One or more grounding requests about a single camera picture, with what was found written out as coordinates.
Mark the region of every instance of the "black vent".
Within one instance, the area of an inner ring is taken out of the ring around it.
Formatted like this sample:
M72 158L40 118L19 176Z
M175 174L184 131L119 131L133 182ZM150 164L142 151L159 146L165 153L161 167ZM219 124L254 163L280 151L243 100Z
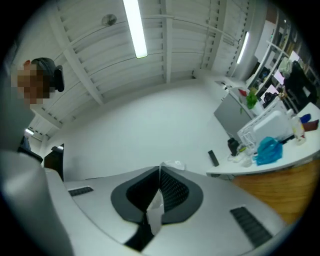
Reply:
M79 195L82 195L82 194L89 193L89 192L94 191L94 190L89 186L85 186L85 187L72 189L72 190L68 190L68 191L69 191L69 193L70 193L70 195L72 197L75 197L75 196L79 196Z
M188 187L165 171L161 172L160 190L165 212L182 204L189 195Z
M140 211L146 213L159 188L159 171L154 171L126 191L128 200Z
M247 210L240 207L230 210L230 213L240 225L245 235L249 238L252 245L256 248L272 238L272 235L265 227Z

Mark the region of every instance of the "white cloth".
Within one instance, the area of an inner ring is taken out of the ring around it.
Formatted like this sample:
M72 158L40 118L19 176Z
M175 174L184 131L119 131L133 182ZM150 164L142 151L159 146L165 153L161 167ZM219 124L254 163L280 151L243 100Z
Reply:
M290 74L292 72L292 66L293 62L287 57L284 57L281 61L278 70L285 79L288 79L290 77Z

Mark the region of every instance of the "blue plastic bag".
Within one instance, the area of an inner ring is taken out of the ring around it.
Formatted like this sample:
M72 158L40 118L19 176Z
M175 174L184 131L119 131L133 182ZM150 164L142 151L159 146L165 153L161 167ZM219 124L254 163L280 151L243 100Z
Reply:
M272 137L265 137L257 150L258 155L253 157L257 166L270 164L282 158L282 144Z

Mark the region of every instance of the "desk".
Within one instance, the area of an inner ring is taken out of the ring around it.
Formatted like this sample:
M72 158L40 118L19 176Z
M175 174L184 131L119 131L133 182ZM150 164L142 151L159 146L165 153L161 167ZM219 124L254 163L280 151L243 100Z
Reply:
M311 114L311 121L320 119L320 109L309 103L298 113L299 117ZM279 170L307 160L320 152L320 128L305 133L306 142L297 145L294 139L283 145L282 158L274 163L257 166L253 161L250 167L242 167L239 163L228 161L230 152L226 152L224 158L218 159L220 165L210 168L207 174L246 175L259 174Z

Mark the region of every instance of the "white desk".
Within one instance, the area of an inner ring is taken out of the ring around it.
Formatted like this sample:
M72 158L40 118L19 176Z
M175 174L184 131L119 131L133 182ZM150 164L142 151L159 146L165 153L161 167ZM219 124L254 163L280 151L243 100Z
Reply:
M320 119L320 109L312 103L309 103L303 110L301 110L298 116L302 117L305 114L311 114L310 121ZM218 159L219 166L213 166L206 173L225 175L258 174L293 166L320 152L320 128L306 132L305 137L306 142L302 145L297 145L295 139L284 144L282 158L274 163L257 166L256 162L252 161L252 165L250 167L242 167L240 163L228 161L227 158L230 152L226 152L224 158Z

